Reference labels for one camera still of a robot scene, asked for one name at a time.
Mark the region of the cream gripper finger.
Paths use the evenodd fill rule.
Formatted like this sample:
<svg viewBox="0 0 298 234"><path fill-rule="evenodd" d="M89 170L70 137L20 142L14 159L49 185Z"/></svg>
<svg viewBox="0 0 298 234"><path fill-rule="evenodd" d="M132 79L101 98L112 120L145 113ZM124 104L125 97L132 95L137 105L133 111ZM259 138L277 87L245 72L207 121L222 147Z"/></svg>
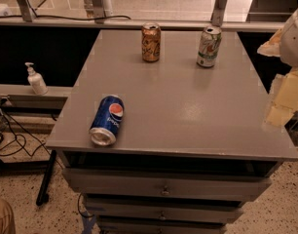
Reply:
<svg viewBox="0 0 298 234"><path fill-rule="evenodd" d="M282 29L279 29L267 42L262 44L257 53L266 57L280 57L279 45L282 35Z"/></svg>
<svg viewBox="0 0 298 234"><path fill-rule="evenodd" d="M277 74L272 82L265 121L283 127L298 111L298 68Z"/></svg>

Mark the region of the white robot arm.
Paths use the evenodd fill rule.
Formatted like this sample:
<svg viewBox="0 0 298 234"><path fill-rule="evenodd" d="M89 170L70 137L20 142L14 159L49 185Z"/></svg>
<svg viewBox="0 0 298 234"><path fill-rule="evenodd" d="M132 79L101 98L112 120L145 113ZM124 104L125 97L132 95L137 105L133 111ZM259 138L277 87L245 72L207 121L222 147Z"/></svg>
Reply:
<svg viewBox="0 0 298 234"><path fill-rule="evenodd" d="M298 9L257 53L278 57L292 67L286 75L277 75L273 80L266 113L267 123L282 127L298 111Z"/></svg>

